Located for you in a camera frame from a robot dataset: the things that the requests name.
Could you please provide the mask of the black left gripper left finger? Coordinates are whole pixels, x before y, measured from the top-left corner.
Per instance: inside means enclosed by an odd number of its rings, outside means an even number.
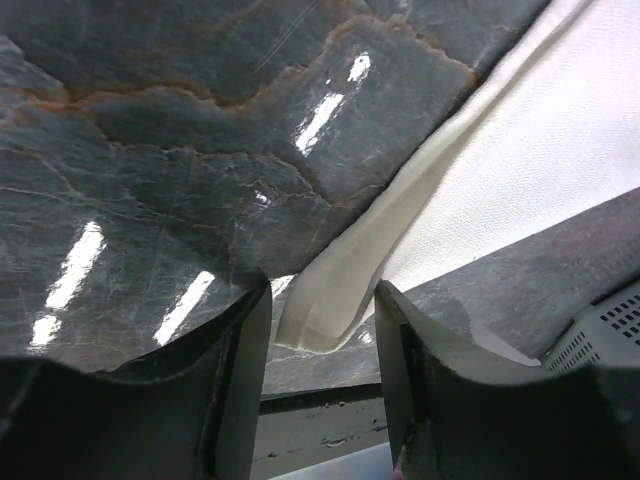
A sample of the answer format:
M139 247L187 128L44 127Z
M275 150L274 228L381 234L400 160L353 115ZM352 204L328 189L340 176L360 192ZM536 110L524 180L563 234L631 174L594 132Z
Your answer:
M268 278L112 371L1 362L5 479L246 479L272 321Z

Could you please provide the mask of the white plastic laundry basket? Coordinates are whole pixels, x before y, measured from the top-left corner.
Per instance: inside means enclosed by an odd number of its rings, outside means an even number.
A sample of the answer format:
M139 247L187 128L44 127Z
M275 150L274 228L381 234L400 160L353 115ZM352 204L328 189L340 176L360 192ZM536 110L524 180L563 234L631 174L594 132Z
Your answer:
M542 367L566 372L587 364L639 365L639 282L579 312Z

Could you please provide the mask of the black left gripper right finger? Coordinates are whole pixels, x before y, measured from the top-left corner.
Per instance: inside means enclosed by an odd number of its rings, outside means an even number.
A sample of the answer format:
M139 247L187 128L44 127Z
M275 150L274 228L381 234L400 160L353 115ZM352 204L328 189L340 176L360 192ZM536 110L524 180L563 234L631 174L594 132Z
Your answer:
M405 479L635 479L639 369L555 374L486 350L375 290L394 467Z

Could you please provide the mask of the white cloth napkin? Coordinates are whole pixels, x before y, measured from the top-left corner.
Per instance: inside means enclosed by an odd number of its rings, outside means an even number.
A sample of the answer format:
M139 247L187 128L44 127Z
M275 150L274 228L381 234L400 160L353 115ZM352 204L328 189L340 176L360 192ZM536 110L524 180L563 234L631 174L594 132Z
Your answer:
M639 185L639 5L554 1L298 276L277 344L332 352L402 291Z

